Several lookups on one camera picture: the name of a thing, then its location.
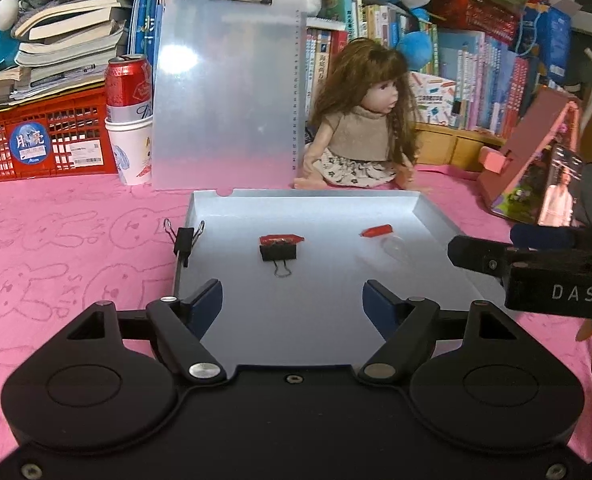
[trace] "binder clip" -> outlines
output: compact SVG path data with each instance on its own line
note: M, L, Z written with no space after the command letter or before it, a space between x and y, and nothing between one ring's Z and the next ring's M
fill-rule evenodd
M189 264L189 255L192 254L192 248L196 244L198 237L205 231L205 222L198 224L198 229L194 231L193 227L179 227L177 232L172 229L172 222L169 218L163 220L163 228L170 240L174 243L174 256L182 262L183 267Z
M287 260L296 259L296 245L305 238L298 235L265 235L259 238L260 255L264 262L274 263L274 275L287 278L292 275ZM278 262L282 261L284 272L279 272Z

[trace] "white tray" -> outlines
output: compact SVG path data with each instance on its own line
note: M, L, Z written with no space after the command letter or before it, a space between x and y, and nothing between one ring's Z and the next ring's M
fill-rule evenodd
M462 232L417 192L197 191L185 226L201 221L204 232L188 267L178 266L174 291L186 298L208 279L221 281L222 310L202 343L228 374L237 364L363 364L383 343L362 310L370 279L403 299L423 296L449 310L505 301L496 279L452 266L447 244ZM387 223L403 239L408 264L385 253L379 238L360 236ZM297 259L287 261L287 278L261 259L258 239L268 234L305 238ZM439 342L436 353L459 344Z

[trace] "white cup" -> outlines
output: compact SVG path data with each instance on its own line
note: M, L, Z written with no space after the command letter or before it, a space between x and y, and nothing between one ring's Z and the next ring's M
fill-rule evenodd
M111 123L105 119L118 176L126 186L151 180L152 123L153 116L129 123Z

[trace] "table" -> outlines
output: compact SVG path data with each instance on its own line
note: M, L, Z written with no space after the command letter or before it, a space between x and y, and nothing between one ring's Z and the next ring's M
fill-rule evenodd
M484 211L476 183L443 173L421 171L416 183L466 234L508 241L509 224ZM144 308L171 293L175 262L162 220L181 226L189 195L125 187L115 175L0 183L0 390L94 301ZM592 341L574 341L579 320L524 314L519 321L583 383L585 410L570 446L592 460ZM145 351L142 343L126 345ZM0 459L15 445L0 409Z

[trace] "translucent clipboard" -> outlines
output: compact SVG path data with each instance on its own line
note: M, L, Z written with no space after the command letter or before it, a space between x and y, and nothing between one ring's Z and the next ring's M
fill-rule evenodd
M156 189L287 187L304 149L301 0L167 0Z

